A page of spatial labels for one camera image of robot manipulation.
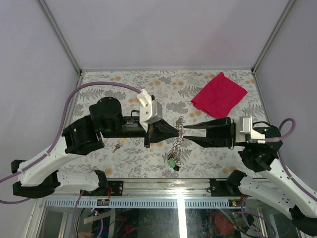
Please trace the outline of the metal ring key organizer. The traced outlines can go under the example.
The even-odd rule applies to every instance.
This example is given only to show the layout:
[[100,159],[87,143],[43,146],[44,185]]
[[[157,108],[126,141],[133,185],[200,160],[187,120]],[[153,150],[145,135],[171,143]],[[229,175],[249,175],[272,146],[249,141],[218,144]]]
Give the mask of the metal ring key organizer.
[[184,123],[185,123],[185,119],[183,116],[180,116],[176,121],[175,121],[175,126],[176,129],[179,130],[179,136],[176,137],[173,140],[172,143],[172,148],[170,150],[169,155],[167,156],[167,162],[170,158],[173,158],[176,162],[177,162],[177,166],[180,166],[180,153],[181,153],[181,143],[184,140]]

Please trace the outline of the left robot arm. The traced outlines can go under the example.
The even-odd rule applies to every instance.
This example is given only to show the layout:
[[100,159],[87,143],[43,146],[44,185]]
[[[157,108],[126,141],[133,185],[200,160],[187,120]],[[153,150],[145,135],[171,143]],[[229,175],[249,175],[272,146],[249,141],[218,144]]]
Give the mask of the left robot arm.
[[43,198],[55,192],[81,193],[84,196],[109,196],[105,172],[93,169],[87,174],[63,172],[65,164],[105,147],[105,138],[142,138],[144,147],[177,137],[178,130],[155,113],[144,129],[140,123],[141,112],[123,116],[121,103],[114,97],[104,97],[89,107],[89,115],[66,127],[56,146],[45,152],[45,158],[27,168],[35,159],[14,160],[12,172],[18,172],[13,184],[13,195],[25,198]]

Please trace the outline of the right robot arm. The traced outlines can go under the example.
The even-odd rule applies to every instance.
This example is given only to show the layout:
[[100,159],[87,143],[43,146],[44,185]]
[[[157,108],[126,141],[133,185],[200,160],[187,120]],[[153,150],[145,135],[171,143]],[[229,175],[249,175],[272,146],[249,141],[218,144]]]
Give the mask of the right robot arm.
[[269,123],[258,127],[251,116],[240,117],[234,122],[229,117],[201,122],[187,126],[188,129],[204,129],[206,135],[186,136],[203,148],[243,147],[239,156],[246,168],[273,183],[272,188],[255,181],[240,170],[234,170],[226,181],[216,186],[217,195],[247,195],[275,208],[303,233],[317,235],[317,193],[307,186],[286,166],[280,148],[283,140],[295,128],[291,118],[285,122],[292,123],[291,129],[281,135],[280,129]]

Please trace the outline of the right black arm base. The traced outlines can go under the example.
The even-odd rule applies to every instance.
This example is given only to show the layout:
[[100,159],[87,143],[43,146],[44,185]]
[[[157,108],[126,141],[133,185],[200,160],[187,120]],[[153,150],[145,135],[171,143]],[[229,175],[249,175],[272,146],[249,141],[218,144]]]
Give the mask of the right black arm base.
[[225,180],[211,178],[209,179],[210,186],[206,189],[212,197],[233,197],[241,196],[238,186],[241,180],[247,175],[240,171],[234,170]]

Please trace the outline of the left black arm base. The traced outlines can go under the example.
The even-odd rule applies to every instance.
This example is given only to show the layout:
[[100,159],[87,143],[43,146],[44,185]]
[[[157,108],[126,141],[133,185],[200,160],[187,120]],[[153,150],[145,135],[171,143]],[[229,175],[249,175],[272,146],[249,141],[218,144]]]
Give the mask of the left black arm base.
[[122,196],[123,195],[123,185],[124,182],[121,180],[111,180],[109,181],[106,177],[105,172],[96,170],[98,177],[98,187],[91,192],[92,196]]

